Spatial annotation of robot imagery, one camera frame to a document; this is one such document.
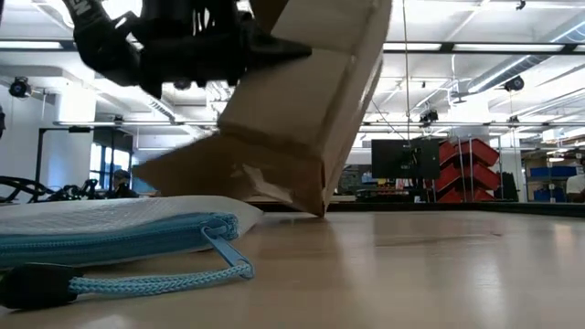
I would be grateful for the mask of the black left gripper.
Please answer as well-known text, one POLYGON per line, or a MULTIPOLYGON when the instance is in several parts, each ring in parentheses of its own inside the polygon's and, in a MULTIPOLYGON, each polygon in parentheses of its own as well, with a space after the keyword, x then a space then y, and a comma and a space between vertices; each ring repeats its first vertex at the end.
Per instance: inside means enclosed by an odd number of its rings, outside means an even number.
MULTIPOLYGON (((139 51, 138 86, 160 98, 162 85, 204 88, 210 81, 238 83, 246 72, 245 32, 253 22, 235 0, 144 0, 132 29, 139 51)), ((250 32, 250 67, 263 69, 310 57, 311 47, 277 38, 261 29, 250 32)))

